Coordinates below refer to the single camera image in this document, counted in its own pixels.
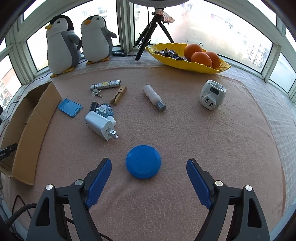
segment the wooden clothespin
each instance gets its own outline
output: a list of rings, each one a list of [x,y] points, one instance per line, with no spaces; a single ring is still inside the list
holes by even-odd
[[[126,86],[120,86],[118,92],[114,95],[114,97],[110,100],[110,104],[117,105],[121,99],[121,97],[126,92]]]

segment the cardboard box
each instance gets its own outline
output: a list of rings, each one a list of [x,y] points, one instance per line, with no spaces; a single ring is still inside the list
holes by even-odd
[[[52,82],[32,89],[17,106],[7,126],[1,148],[13,143],[17,151],[0,161],[0,171],[9,178],[34,185],[35,171],[50,119],[61,100]]]

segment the yellow tray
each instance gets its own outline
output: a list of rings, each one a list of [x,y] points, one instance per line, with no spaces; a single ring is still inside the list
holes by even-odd
[[[190,70],[195,71],[199,73],[205,73],[205,74],[216,74],[221,73],[225,70],[228,70],[231,65],[226,63],[224,60],[221,59],[221,64],[217,69],[212,69],[210,67],[205,66],[204,64],[198,64],[196,62],[188,62],[186,60],[176,60],[170,57],[165,57],[160,54],[155,54],[154,52],[165,50],[166,48],[170,50],[174,50],[178,53],[180,57],[184,57],[184,49],[187,46],[187,44],[178,44],[178,43],[167,43],[167,44],[156,44],[152,45],[151,47],[146,47],[148,52],[158,61],[168,65],[172,66],[177,69],[184,69],[184,70]]]

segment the metal bolt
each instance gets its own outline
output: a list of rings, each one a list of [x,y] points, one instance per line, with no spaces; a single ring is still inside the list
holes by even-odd
[[[52,190],[53,187],[54,187],[54,186],[53,186],[52,184],[48,184],[48,185],[46,186],[46,190]]]
[[[81,180],[81,179],[78,179],[75,181],[76,186],[80,186],[80,185],[82,185],[82,183],[83,183],[83,180]]]
[[[223,182],[221,181],[215,181],[215,185],[218,187],[222,187],[223,186]]]
[[[252,188],[250,185],[246,185],[246,190],[247,190],[247,191],[252,191],[253,188]]]

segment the blue disc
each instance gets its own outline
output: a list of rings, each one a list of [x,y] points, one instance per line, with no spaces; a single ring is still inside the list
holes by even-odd
[[[153,177],[158,173],[160,165],[160,155],[151,146],[136,146],[126,156],[126,167],[136,178]]]

